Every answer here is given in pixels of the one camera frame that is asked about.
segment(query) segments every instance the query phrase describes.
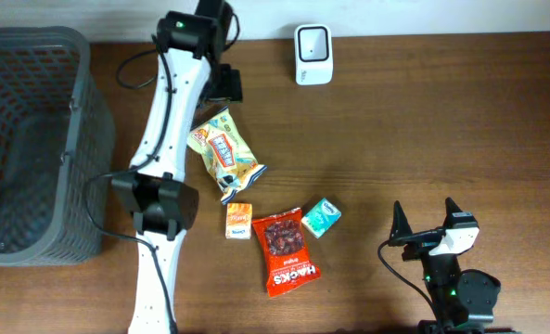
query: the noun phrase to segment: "white wall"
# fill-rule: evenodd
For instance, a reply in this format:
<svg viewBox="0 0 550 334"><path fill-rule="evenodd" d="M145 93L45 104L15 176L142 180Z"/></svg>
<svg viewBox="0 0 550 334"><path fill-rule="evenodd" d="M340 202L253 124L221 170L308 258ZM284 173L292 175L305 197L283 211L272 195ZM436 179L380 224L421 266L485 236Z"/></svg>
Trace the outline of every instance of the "white wall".
<svg viewBox="0 0 550 334"><path fill-rule="evenodd" d="M91 41L148 41L168 10L198 0L0 0L1 26L65 25ZM318 22L334 36L550 31L550 0L230 0L242 39L291 37Z"/></svg>

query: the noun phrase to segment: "plastic snack package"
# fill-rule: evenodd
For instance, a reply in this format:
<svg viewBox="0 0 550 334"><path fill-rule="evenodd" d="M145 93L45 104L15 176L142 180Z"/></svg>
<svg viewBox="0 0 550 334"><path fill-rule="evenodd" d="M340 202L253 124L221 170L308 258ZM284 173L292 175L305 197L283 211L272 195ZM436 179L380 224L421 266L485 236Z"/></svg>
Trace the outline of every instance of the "plastic snack package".
<svg viewBox="0 0 550 334"><path fill-rule="evenodd" d="M262 245L269 297L289 292L320 277L320 269L310 261L301 230L301 209L294 209L252 221Z"/></svg>
<svg viewBox="0 0 550 334"><path fill-rule="evenodd" d="M251 186L266 170L239 135L227 107L192 130L187 143L202 156L207 171L223 191L222 204Z"/></svg>
<svg viewBox="0 0 550 334"><path fill-rule="evenodd" d="M225 237L249 239L252 235L252 205L245 203L227 204Z"/></svg>
<svg viewBox="0 0 550 334"><path fill-rule="evenodd" d="M301 222L316 238L320 238L339 218L340 210L328 199L322 199L301 218Z"/></svg>

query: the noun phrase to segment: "perforated bin wall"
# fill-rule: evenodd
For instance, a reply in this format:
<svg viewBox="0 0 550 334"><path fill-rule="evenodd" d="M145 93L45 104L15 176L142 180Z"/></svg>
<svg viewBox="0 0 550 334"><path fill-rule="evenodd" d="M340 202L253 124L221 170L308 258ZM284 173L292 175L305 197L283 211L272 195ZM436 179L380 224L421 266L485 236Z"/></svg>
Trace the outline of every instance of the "perforated bin wall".
<svg viewBox="0 0 550 334"><path fill-rule="evenodd" d="M0 265L80 263L100 251L84 181L109 170L115 138L68 28L0 29ZM107 185L88 194L103 222Z"/></svg>

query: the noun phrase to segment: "wood grain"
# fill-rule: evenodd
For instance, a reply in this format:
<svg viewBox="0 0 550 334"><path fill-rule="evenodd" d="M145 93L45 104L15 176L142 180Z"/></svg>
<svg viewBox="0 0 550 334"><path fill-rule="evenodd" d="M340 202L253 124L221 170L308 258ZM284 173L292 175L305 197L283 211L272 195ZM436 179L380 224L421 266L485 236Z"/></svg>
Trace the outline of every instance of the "wood grain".
<svg viewBox="0 0 550 334"><path fill-rule="evenodd" d="M114 168L138 146L154 87L128 91L113 74L149 45L94 45L92 73L114 112ZM496 326L550 333L550 33L342 38L332 83L297 86L289 40L241 42L224 55L242 72L240 133L269 170L237 200L256 216L332 198L342 218L307 238L322 278L268 299L256 238L224 238L221 196L188 151L186 181L200 191L180 254L176 316L186 333L334 332L415 326L425 302L378 261L399 199L414 230L443 221L454 198L479 219L461 257L501 279ZM153 75L153 57L131 80ZM108 226L133 233L115 196ZM420 263L389 261L418 281ZM0 268L0 332L124 333L134 310L134 245L105 240L75 267Z"/></svg>

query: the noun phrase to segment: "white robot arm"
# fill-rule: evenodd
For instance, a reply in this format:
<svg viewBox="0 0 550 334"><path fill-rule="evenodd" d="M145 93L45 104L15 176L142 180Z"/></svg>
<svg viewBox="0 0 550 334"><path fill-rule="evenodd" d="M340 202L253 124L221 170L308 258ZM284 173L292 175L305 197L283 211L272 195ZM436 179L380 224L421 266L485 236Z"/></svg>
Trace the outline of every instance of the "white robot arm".
<svg viewBox="0 0 550 334"><path fill-rule="evenodd" d="M198 209L197 190L184 184L186 140L199 101L241 101L239 71L219 64L233 16L224 0L200 0L194 15L170 12L158 24L157 88L131 159L135 173L112 179L122 205L133 213L136 237L146 242L139 243L130 334L177 332L178 255Z"/></svg>

